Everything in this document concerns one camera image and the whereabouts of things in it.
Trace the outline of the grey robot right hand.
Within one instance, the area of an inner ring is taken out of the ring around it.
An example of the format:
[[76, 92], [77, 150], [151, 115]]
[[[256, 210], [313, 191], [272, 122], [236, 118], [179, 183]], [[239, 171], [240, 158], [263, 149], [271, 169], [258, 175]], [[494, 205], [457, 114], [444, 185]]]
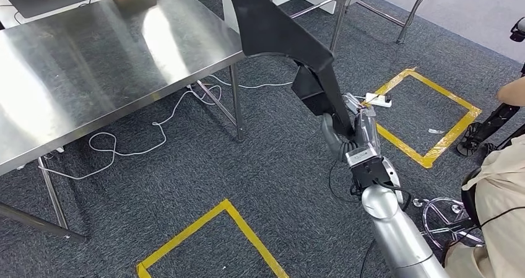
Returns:
[[347, 162], [351, 167], [371, 159], [382, 159], [374, 109], [361, 104], [359, 98], [349, 92], [342, 98], [355, 117], [354, 136], [343, 141], [334, 130], [334, 118], [325, 113], [321, 118], [321, 132], [330, 151], [338, 162]]

